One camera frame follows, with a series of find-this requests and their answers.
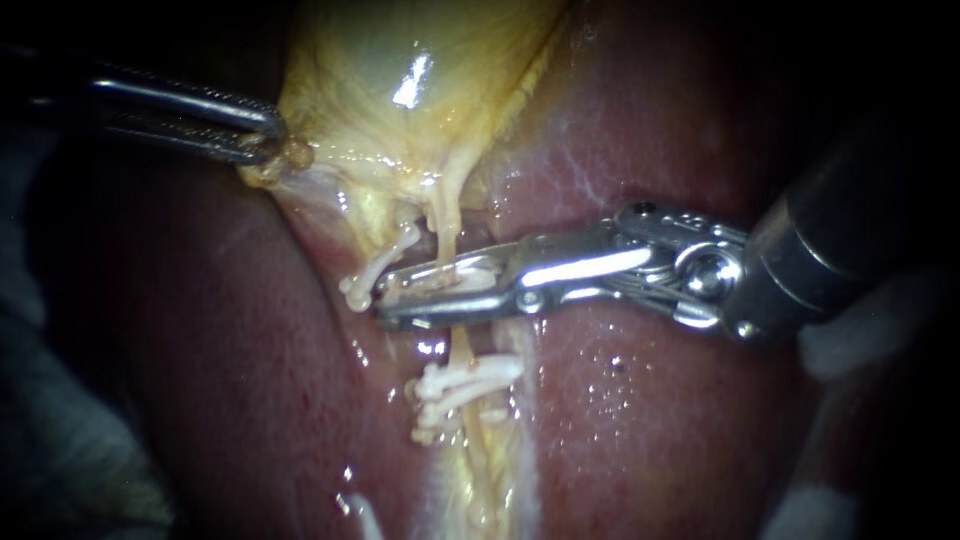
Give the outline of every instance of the wet tissue surface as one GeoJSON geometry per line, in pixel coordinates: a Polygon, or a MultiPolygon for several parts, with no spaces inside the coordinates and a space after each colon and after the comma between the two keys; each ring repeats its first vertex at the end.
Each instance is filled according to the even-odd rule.
{"type": "Polygon", "coordinates": [[[872,73],[825,92],[826,52],[714,8],[508,4],[316,8],[283,70],[220,72],[305,168],[66,148],[34,199],[71,203],[31,215],[54,345],[201,538],[854,537],[892,359],[825,380],[612,301],[399,333],[348,305],[404,226],[409,262],[640,198],[749,228],[872,73]]]}

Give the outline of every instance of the metal forceps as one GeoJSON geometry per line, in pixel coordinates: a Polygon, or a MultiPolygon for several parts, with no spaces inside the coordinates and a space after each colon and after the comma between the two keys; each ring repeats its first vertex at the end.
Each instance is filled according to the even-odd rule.
{"type": "Polygon", "coordinates": [[[235,165],[279,152],[287,130],[266,102],[69,51],[0,44],[0,120],[92,132],[235,165]]]}
{"type": "Polygon", "coordinates": [[[700,214],[641,201],[582,230],[531,234],[464,253],[451,267],[427,263],[387,272],[376,283],[374,307],[387,329],[409,330],[611,298],[713,331],[718,302],[740,277],[746,239],[700,214]],[[451,283],[451,276],[463,279],[451,283]]]}

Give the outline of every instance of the screw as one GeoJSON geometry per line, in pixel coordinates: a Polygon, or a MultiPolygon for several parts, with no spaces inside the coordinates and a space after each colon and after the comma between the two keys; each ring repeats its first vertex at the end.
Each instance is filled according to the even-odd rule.
{"type": "Polygon", "coordinates": [[[543,304],[543,294],[539,291],[527,291],[517,298],[517,307],[526,313],[536,313],[543,304]]]}

